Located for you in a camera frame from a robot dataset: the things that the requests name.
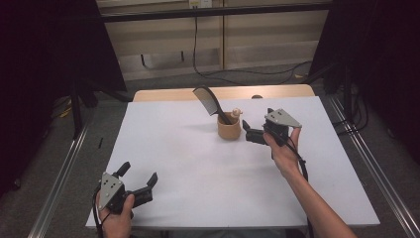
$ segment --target table surface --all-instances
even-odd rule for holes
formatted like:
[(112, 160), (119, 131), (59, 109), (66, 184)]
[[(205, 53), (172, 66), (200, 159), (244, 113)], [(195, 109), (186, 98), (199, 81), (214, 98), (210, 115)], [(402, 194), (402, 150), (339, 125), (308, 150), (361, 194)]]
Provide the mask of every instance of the table surface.
[[(379, 221), (318, 97), (293, 86), (212, 88), (222, 108), (244, 109), (242, 119), (258, 129), (266, 109), (281, 106), (302, 125), (300, 154), (312, 186), (349, 225)], [(208, 116), (192, 89), (140, 91), (130, 103), (107, 172), (132, 164), (122, 181), (138, 189), (157, 172), (154, 201), (134, 209), (133, 226), (151, 229), (268, 228), (306, 225), (287, 182), (270, 159), (269, 147), (218, 137), (216, 117)], [(264, 99), (222, 99), (238, 93)], [(169, 95), (189, 98), (181, 101)], [(92, 215), (86, 224), (93, 226)]]

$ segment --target brown cup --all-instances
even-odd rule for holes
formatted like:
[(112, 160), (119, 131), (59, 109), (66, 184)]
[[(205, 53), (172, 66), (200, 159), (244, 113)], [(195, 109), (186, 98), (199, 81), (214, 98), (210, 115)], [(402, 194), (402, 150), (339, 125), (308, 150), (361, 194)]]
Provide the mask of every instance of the brown cup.
[(220, 116), (217, 116), (217, 133), (225, 140), (237, 140), (241, 135), (239, 118), (233, 118), (231, 112), (225, 112), (232, 125), (226, 125)]

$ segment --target wire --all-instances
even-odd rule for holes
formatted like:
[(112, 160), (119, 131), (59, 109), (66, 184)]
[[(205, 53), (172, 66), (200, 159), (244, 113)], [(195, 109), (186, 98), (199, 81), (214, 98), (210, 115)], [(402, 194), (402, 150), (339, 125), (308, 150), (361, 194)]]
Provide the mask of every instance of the wire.
[(69, 96), (65, 97), (60, 103), (57, 103), (52, 109), (56, 109), (59, 106), (61, 106), (62, 104), (64, 104), (66, 101), (68, 101), (70, 99)]
[(71, 107), (68, 107), (67, 109), (63, 110), (62, 112), (60, 112), (60, 113), (58, 113), (58, 114), (56, 114), (56, 115), (53, 115), (53, 116), (52, 116), (52, 119), (55, 119), (55, 118), (57, 118), (57, 117), (64, 117), (64, 116), (66, 116), (66, 115), (67, 115), (70, 111), (71, 111)]
[(365, 115), (366, 115), (366, 119), (365, 119), (365, 123), (364, 123), (364, 125), (362, 126), (362, 127), (360, 127), (360, 128), (358, 128), (358, 126), (359, 126), (359, 124), (360, 124), (360, 122), (362, 121), (362, 109), (360, 109), (360, 106), (359, 106), (359, 103), (358, 103), (358, 107), (359, 107), (359, 112), (360, 112), (360, 118), (361, 118), (361, 120), (360, 121), (358, 121), (358, 123), (356, 123), (355, 125), (354, 125), (354, 128), (353, 129), (349, 129), (349, 130), (345, 130), (345, 131), (343, 131), (343, 132), (339, 132), (339, 133), (337, 133), (337, 135), (338, 136), (342, 136), (342, 135), (346, 135), (346, 134), (349, 134), (349, 133), (355, 133), (355, 132), (360, 132), (360, 131), (362, 131), (367, 125), (368, 125), (368, 120), (369, 120), (369, 116), (368, 116), (368, 106), (367, 106), (367, 104), (366, 104), (366, 101), (365, 101), (365, 99), (362, 97), (362, 102), (363, 102), (363, 104), (364, 104), (364, 108), (365, 108)]
[(96, 186), (95, 190), (93, 191), (93, 195), (92, 195), (92, 212), (93, 212), (93, 218), (94, 218), (95, 224), (96, 224), (96, 232), (98, 234), (98, 238), (103, 238), (104, 237), (104, 232), (102, 230), (102, 224), (99, 223), (98, 214), (96, 212), (96, 196), (97, 196), (97, 194), (98, 194), (98, 192), (99, 192), (100, 189), (101, 189), (101, 182), (98, 183), (98, 185)]
[(336, 128), (336, 127), (340, 126), (340, 124), (343, 124), (345, 122), (347, 122), (347, 119), (344, 119), (344, 120), (338, 121), (338, 122), (332, 122), (331, 124), (333, 124), (334, 128)]
[[(308, 172), (306, 170), (306, 165), (305, 165), (306, 161), (304, 161), (302, 159), (302, 157), (299, 155), (299, 153), (297, 152), (297, 148), (296, 148), (296, 145), (294, 145), (294, 142), (289, 137), (289, 141), (293, 145), (293, 146), (290, 146), (290, 144), (288, 144), (288, 142), (285, 142), (281, 137), (278, 137), (278, 138), (284, 143), (284, 145), (286, 145), (293, 152), (293, 154), (296, 155), (296, 157), (298, 159), (298, 162), (299, 162), (300, 169), (302, 169), (302, 175), (309, 182)], [(308, 223), (309, 237), (313, 238), (314, 237), (314, 230), (313, 230), (313, 227), (312, 227), (312, 223), (309, 220), (309, 218), (306, 218), (306, 221)]]
[(362, 110), (359, 104), (359, 97), (360, 97), (360, 94), (358, 93), (355, 99), (355, 109), (354, 109), (354, 117), (356, 117), (356, 115), (359, 114), (358, 122), (355, 123), (356, 126), (359, 126), (359, 124), (362, 121)]
[(105, 222), (105, 220), (108, 218), (108, 216), (109, 215), (111, 215), (111, 212), (109, 212), (106, 216), (105, 216), (105, 218), (102, 220), (102, 224)]
[(292, 67), (290, 69), (283, 70), (283, 71), (275, 71), (275, 72), (258, 72), (258, 71), (244, 70), (244, 69), (227, 69), (227, 70), (218, 70), (218, 71), (214, 71), (214, 72), (202, 73), (202, 72), (198, 71), (197, 63), (196, 63), (197, 32), (198, 32), (197, 17), (195, 17), (194, 20), (195, 20), (195, 34), (194, 34), (194, 49), (193, 49), (193, 54), (192, 54), (192, 66), (194, 68), (194, 71), (202, 77), (209, 78), (209, 79), (223, 80), (223, 81), (230, 82), (230, 83), (233, 83), (233, 84), (246, 86), (243, 83), (235, 82), (235, 81), (232, 81), (232, 80), (229, 80), (229, 79), (226, 79), (226, 78), (222, 78), (222, 77), (214, 77), (212, 75), (217, 74), (217, 73), (221, 73), (221, 72), (244, 72), (244, 73), (254, 73), (254, 74), (261, 74), (261, 75), (276, 75), (276, 74), (282, 74), (282, 73), (286, 73), (286, 72), (291, 71), (291, 75), (290, 75), (289, 78), (287, 78), (286, 80), (278, 83), (278, 84), (283, 84), (283, 83), (286, 83), (288, 80), (290, 80), (292, 78), (294, 71), (298, 67), (312, 62), (311, 60), (304, 61), (304, 62), (301, 62), (301, 63), (295, 65), (294, 67)]

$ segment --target metal rail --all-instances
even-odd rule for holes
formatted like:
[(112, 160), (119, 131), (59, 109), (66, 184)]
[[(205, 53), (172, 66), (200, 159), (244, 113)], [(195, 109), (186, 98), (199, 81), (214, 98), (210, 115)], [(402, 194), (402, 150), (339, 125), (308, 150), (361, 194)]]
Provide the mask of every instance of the metal rail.
[(43, 208), (41, 209), (41, 212), (38, 215), (37, 220), (28, 235), (28, 238), (43, 238), (46, 235), (47, 229), (49, 228), (50, 222), (53, 218), (53, 213), (55, 212), (56, 206), (58, 205), (59, 197), (62, 194), (64, 185), (77, 158), (78, 152), (80, 151), (80, 148), (83, 144), (87, 128), (93, 121), (93, 110), (94, 109), (89, 110), (89, 114), (87, 116), (84, 127), (82, 128), (78, 137), (71, 143), (70, 149), (67, 153), (67, 156), (65, 157), (64, 163), (62, 164), (61, 170), (59, 171), (58, 176), (56, 177), (52, 186), (52, 190), (50, 191), (50, 194), (47, 197)]
[[(343, 113), (344, 107), (337, 97), (330, 98), (330, 102), (333, 105), (334, 110), (339, 116), (340, 120), (345, 120), (345, 115)], [(356, 127), (350, 123), (344, 122), (346, 130), (356, 130)], [(353, 143), (355, 144), (357, 150), (361, 154), (367, 168), (370, 171), (370, 174), (373, 176), (376, 181), (379, 189), (382, 191), (383, 196), (387, 200), (390, 208), (394, 212), (396, 218), (400, 222), (402, 228), (404, 229), (407, 237), (416, 238), (420, 237), (420, 229), (416, 220), (412, 216), (410, 210), (399, 196), (397, 191), (394, 189), (388, 178), (386, 177), (383, 170), (380, 168), (380, 165), (377, 163), (376, 158), (371, 153), (368, 148), (368, 145), (365, 143), (362, 136), (359, 132), (349, 133)]]
[(266, 6), (246, 6), (246, 7), (219, 7), (219, 8), (200, 8), (200, 9), (182, 9), (157, 12), (141, 13), (121, 13), (121, 14), (102, 14), (101, 16), (77, 16), (62, 18), (62, 23), (71, 22), (131, 22), (160, 19), (176, 18), (195, 18), (195, 17), (214, 17), (229, 15), (248, 15), (263, 13), (284, 13), (284, 12), (307, 12), (331, 10), (333, 8), (342, 8), (346, 6), (357, 6), (364, 4), (362, 1), (356, 2), (315, 2), (315, 3), (297, 3), (297, 4), (277, 4)]

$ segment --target gray floor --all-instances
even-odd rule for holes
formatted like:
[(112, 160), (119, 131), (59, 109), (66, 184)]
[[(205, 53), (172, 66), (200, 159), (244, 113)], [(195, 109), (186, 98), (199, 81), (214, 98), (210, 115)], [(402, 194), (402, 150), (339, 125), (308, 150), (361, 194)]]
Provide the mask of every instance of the gray floor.
[[(269, 72), (292, 66), (260, 65), (252, 70)], [(305, 64), (297, 68), (294, 74), (304, 75), (308, 68), (309, 64)], [(203, 83), (211, 86), (235, 85), (220, 79), (202, 78), (194, 73), (175, 75), (178, 74), (176, 70), (168, 70), (166, 73), (170, 73), (171, 76), (128, 80), (129, 92), (126, 94), (133, 95), (140, 89), (194, 87)], [(223, 72), (217, 76), (249, 85), (278, 84), (289, 78), (289, 74), (261, 75), (242, 72)], [(288, 83), (298, 83), (300, 80), (293, 76)], [(317, 81), (313, 88), (320, 96), (331, 121), (339, 121), (330, 103), (331, 95), (325, 95), (323, 92), (322, 81)], [(94, 230), (84, 227), (90, 211), (91, 193), (101, 173), (106, 169), (127, 106), (126, 103), (118, 102), (102, 93), (98, 93), (97, 96), (100, 99), (98, 107), (82, 107), (85, 122), (88, 122), (89, 115), (93, 118), (56, 206), (47, 204), (47, 207), (52, 206), (53, 213), (51, 220), (47, 222), (48, 229), (40, 237), (95, 237)], [(340, 93), (333, 96), (341, 98)], [(420, 190), (420, 167), (411, 160), (403, 145), (388, 136), (386, 125), (373, 110), (369, 111), (369, 117), (369, 123), (361, 134), (409, 212), (416, 220), (420, 220), (420, 193), (417, 192)], [(53, 120), (37, 156), (22, 177), (21, 189), (10, 191), (1, 198), (0, 237), (28, 237), (73, 143), (72, 129), (71, 114)], [(360, 237), (407, 237), (406, 231), (351, 138), (341, 136), (340, 139), (381, 222), (374, 227), (354, 228), (355, 232)], [(135, 233), (140, 237), (159, 237), (158, 231)]]

